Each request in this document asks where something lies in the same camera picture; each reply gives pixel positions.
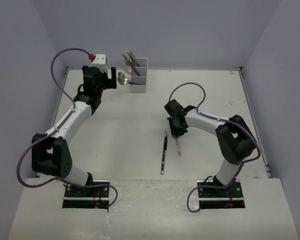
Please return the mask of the dark dotted handled spoon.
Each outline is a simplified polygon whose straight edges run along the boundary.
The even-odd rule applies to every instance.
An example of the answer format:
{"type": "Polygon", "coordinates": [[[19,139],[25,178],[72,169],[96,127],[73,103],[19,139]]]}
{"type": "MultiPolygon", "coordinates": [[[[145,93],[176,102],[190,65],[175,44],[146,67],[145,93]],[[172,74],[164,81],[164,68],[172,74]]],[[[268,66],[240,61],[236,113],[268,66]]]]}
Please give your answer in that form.
{"type": "Polygon", "coordinates": [[[131,81],[130,79],[128,79],[122,72],[118,73],[118,75],[117,75],[117,82],[120,85],[122,85],[122,86],[126,85],[126,84],[129,84],[129,85],[140,85],[139,83],[131,81]]]}

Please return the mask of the dark dotted handled knife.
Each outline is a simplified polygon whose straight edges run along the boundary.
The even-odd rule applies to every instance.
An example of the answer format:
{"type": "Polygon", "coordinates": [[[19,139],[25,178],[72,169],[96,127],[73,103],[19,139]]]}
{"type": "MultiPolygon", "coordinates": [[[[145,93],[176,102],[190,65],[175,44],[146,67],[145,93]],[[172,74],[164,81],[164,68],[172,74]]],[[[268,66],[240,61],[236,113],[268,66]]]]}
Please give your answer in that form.
{"type": "Polygon", "coordinates": [[[163,150],[162,150],[162,157],[161,157],[161,167],[160,167],[160,174],[164,174],[164,168],[165,168],[165,158],[166,158],[166,150],[168,147],[168,134],[165,131],[164,141],[163,141],[163,150]]]}

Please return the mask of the pink handled spoon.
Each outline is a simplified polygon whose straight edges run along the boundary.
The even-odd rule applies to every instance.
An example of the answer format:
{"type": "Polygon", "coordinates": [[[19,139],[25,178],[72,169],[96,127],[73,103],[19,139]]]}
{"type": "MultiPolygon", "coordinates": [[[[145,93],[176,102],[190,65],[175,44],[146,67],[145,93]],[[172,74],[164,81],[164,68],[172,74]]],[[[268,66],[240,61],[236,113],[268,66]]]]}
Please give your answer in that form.
{"type": "Polygon", "coordinates": [[[175,141],[175,144],[176,144],[176,149],[177,149],[178,156],[182,156],[181,145],[180,145],[180,142],[179,142],[178,138],[175,138],[174,141],[175,141]]]}

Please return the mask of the teal handled knife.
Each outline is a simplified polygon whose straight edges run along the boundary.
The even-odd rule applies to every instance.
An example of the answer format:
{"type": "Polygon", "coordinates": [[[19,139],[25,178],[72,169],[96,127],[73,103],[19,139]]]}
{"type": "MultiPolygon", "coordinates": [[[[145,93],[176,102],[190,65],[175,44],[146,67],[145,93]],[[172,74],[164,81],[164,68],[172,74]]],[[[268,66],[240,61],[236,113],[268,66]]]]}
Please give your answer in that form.
{"type": "Polygon", "coordinates": [[[137,71],[137,69],[135,68],[134,64],[124,54],[121,54],[121,55],[124,58],[124,63],[127,66],[130,66],[137,76],[140,76],[140,73],[137,71]]]}

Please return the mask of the teal handled fork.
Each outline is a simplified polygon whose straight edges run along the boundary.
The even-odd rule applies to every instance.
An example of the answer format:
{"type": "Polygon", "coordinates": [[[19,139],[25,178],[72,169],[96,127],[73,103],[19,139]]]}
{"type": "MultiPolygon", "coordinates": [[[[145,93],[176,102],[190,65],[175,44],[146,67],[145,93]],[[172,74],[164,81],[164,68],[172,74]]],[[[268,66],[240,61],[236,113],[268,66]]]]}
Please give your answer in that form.
{"type": "Polygon", "coordinates": [[[134,64],[135,67],[140,67],[137,63],[134,53],[131,50],[126,50],[125,53],[128,55],[128,59],[134,64]]]}

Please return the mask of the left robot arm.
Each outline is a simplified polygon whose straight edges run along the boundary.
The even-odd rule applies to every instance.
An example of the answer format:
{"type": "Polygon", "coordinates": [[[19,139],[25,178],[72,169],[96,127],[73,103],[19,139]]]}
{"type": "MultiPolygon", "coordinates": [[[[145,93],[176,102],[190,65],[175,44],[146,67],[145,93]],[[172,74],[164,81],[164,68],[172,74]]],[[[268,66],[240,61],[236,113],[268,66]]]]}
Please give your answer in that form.
{"type": "Polygon", "coordinates": [[[93,176],[75,166],[69,143],[100,106],[103,91],[116,89],[117,83],[115,67],[111,68],[111,75],[108,75],[98,67],[84,65],[82,74],[83,83],[77,89],[74,104],[53,128],[33,136],[31,167],[37,173],[76,186],[77,192],[87,197],[94,190],[93,176]]]}

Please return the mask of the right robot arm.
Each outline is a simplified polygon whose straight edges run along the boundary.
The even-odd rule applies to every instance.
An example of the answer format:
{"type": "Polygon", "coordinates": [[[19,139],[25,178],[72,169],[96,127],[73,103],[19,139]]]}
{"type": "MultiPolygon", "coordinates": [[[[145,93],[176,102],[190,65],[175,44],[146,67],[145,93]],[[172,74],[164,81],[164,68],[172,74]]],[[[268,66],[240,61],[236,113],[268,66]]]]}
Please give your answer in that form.
{"type": "Polygon", "coordinates": [[[200,112],[209,87],[228,89],[229,81],[212,71],[153,72],[146,93],[121,91],[110,98],[115,122],[112,154],[118,169],[129,175],[154,177],[159,165],[179,179],[223,157],[213,191],[223,197],[230,182],[257,147],[239,115],[222,117],[200,112]]]}

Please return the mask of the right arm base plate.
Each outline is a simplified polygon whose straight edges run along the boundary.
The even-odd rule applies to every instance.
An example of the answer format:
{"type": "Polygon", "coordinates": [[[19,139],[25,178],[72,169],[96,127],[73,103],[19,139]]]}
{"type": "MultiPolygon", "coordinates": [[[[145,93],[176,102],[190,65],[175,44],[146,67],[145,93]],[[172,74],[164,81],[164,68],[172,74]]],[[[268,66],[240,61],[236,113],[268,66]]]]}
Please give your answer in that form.
{"type": "Polygon", "coordinates": [[[235,181],[227,189],[206,188],[203,186],[212,185],[213,179],[198,180],[197,186],[200,187],[198,192],[199,207],[205,209],[244,209],[245,201],[241,183],[235,181]]]}

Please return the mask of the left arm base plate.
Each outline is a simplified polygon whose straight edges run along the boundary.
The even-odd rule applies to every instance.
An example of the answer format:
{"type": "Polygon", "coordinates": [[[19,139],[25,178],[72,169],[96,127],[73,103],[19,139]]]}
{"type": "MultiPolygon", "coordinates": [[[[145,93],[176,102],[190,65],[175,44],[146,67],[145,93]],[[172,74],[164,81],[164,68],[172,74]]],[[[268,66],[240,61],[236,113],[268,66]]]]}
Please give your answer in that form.
{"type": "Polygon", "coordinates": [[[94,188],[78,188],[64,183],[63,209],[109,209],[108,180],[94,180],[93,185],[106,185],[94,188]]]}

